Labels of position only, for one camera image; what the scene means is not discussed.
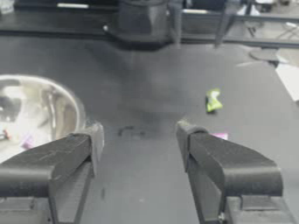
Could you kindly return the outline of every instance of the metal bowl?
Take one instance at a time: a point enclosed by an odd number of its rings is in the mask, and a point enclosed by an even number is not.
[[[0,163],[84,127],[83,104],[63,85],[41,77],[0,75]]]

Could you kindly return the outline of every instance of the green toy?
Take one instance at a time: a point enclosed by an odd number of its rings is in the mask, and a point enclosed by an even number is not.
[[[223,105],[217,99],[217,97],[220,96],[220,90],[217,88],[211,89],[207,92],[207,112],[212,112],[216,109],[221,109]]]

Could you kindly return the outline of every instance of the black table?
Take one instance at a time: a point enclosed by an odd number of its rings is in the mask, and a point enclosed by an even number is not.
[[[89,120],[105,127],[107,147],[81,223],[199,223],[183,172],[175,123],[189,111],[209,132],[272,158],[299,220],[299,110],[275,69],[248,48],[168,46],[155,52],[101,41],[0,38],[0,74],[35,74],[68,86]],[[204,95],[220,88],[223,110],[205,115]]]

